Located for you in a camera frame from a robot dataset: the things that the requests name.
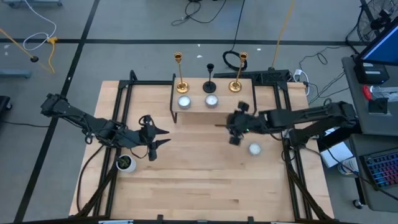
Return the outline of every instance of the white candle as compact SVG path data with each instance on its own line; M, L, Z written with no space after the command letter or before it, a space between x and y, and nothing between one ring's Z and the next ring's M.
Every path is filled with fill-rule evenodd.
M178 99L178 105L181 109L188 109L191 107L191 99L188 96L180 96Z
M250 155L256 156L256 155L260 154L260 152L261 152L260 145L258 145L257 143L250 144L250 146L249 146Z
M210 94L205 99L206 106L209 108L216 108L218 105L218 98L216 95Z

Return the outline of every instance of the desk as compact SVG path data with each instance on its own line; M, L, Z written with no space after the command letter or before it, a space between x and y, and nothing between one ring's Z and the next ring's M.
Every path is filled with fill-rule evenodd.
M389 103L390 114L369 114L368 101L362 92L362 84L358 83L354 71L354 60L351 57L341 59L346 78L353 96L353 102L358 115L361 131L364 134L375 134L383 136L398 136L398 103ZM386 67L390 79L381 86L398 86L398 67Z
M112 117L118 83L103 82L96 117ZM246 221L248 216L253 216L255 221L294 221L285 163L280 158L281 142L269 135L247 134L240 147L232 146L228 144L228 130L210 124L184 123L180 118L188 113L179 114L174 124L169 110L170 88L167 85L133 86L127 119L129 128L138 129L138 119L151 114L157 127L170 131L156 139L172 140L158 148L156 161L137 159L135 172L118 174L111 218L155 220L158 214L163 214L165 220ZM255 88L258 110L274 109L273 88ZM289 83L289 95L293 110L308 107L301 83ZM122 110L119 110L118 120L121 120ZM263 148L257 157L248 153L252 142ZM86 147L82 165L99 146L94 142ZM315 141L309 141L307 146L317 150ZM139 155L146 152L145 147L133 150ZM130 152L122 149L122 154ZM320 157L308 151L302 151L301 156L308 191L333 217ZM86 168L81 185L81 206L98 186L103 157L102 150ZM299 191L297 193L300 200L302 197ZM107 197L105 190L99 214L104 213ZM75 194L70 214L76 212Z
M351 150L353 151L353 154L358 162L359 174L366 180L369 180L369 177L366 175L364 167L362 166L362 162L360 162L361 160L359 158L370 153L398 147L398 139L389 136L353 134L349 138L349 143L351 145ZM360 187L358 193L361 193L362 190L363 195L360 195L359 197L361 198L361 196L363 196L364 198L362 199L364 199L365 203L363 203L362 199L360 199L361 202L368 205L371 210L398 212L397 201L381 192L375 191L372 186L361 179L356 181L360 181L360 186L357 186ZM386 192L396 196L398 195L398 188L389 188L386 189Z

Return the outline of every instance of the gray floor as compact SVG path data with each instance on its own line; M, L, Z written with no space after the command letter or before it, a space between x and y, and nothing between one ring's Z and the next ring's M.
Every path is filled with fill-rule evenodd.
M90 39L233 39L241 0L227 1L219 17L210 24L193 21L172 27L170 23L183 16L185 0L101 0L88 38ZM212 17L221 1L204 0L197 17ZM83 32L93 0L67 0L63 7L36 6L37 12L57 23L56 36L78 39ZM246 1L238 39L276 40L290 0ZM283 40L342 41L352 28L359 12L359 1L297 1ZM15 38L26 38L34 32L51 32L48 22L40 20L26 7L11 9L0 4L0 27ZM49 124L40 114L40 105L47 93L59 93L68 73L77 44L57 44L53 65L56 74L49 74L14 45L0 44L0 67L32 70L31 79L0 79L0 95L12 98L14 108L3 119L14 122ZM299 61L326 46L282 45L276 69L294 72ZM205 77L206 64L213 63L215 72L229 72L221 54L230 45L209 44L86 44L76 68L69 102L93 113L103 80L128 78L133 69L141 80L169 80L177 72L173 54L183 53L182 69L188 77ZM274 45L237 45L235 51L249 54L248 71L265 70L271 65ZM51 51L44 45L34 52L45 63ZM303 62L310 82L323 88L343 71L341 58L351 55L348 47L327 50L328 65L316 58ZM347 87L345 78L325 94ZM308 99L315 96L311 90ZM349 91L335 94L333 101L352 102ZM2 125L0 129L0 223L12 222L30 173L40 151L46 129ZM85 143L83 135L70 124L59 121L49 152L30 201L25 221L62 218L68 215L80 169ZM335 169L325 171L336 218L347 222L396 223L398 214L357 210L351 205L358 198L353 179L344 178Z

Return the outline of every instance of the candle holder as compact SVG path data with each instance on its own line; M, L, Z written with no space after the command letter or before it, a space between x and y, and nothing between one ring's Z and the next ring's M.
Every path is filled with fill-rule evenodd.
M180 72L180 82L177 84L177 92L179 93L186 93L189 90L189 84L182 80L182 72L181 72L181 59L182 54L177 52L174 54L174 59L178 63L178 71Z
M214 69L214 65L212 63L207 64L207 71L209 72L209 80L203 84L203 91L206 93L214 93L216 91L217 86L214 82L211 81L211 73Z
M241 59L241 64L239 66L238 74L236 75L236 80L230 82L229 85L228 85L229 90L231 90L234 93L237 93L237 92L242 90L242 84L238 80L239 80L239 77L240 77L240 75L242 73L242 67L244 65L244 62L248 59L248 53L241 52L239 54L239 58Z

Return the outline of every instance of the table leg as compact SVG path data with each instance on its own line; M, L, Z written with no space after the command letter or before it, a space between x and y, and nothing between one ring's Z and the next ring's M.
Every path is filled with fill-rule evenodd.
M358 191L359 199L353 200L353 205L357 209L362 209L364 207L364 205L366 205L366 202L365 202L365 197L363 195L361 182L359 181L359 178L355 178L355 185L356 185L356 190Z

